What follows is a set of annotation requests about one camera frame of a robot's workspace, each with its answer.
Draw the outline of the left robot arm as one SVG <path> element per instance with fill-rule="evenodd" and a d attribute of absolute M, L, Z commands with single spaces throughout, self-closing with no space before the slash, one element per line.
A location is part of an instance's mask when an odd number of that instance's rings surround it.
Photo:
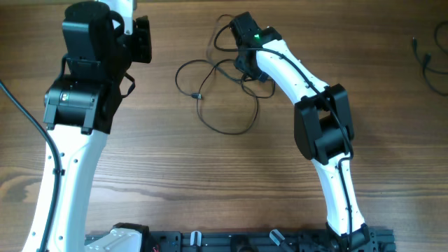
<path fill-rule="evenodd" d="M 135 1 L 82 1 L 64 13 L 66 54 L 44 97 L 47 146 L 25 251 L 84 251 L 97 163 L 132 63 L 152 59 L 148 18 Z"/>

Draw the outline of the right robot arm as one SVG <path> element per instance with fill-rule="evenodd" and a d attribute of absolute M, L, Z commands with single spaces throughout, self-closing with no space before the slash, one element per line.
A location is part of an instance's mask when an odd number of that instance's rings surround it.
<path fill-rule="evenodd" d="M 272 78 L 294 105 L 294 140 L 316 168 L 331 241 L 340 251 L 367 244 L 368 227 L 351 179 L 354 127 L 347 91 L 315 77 L 275 28 L 261 29 L 250 13 L 237 15 L 228 26 L 237 46 L 236 68 L 259 81 Z"/>

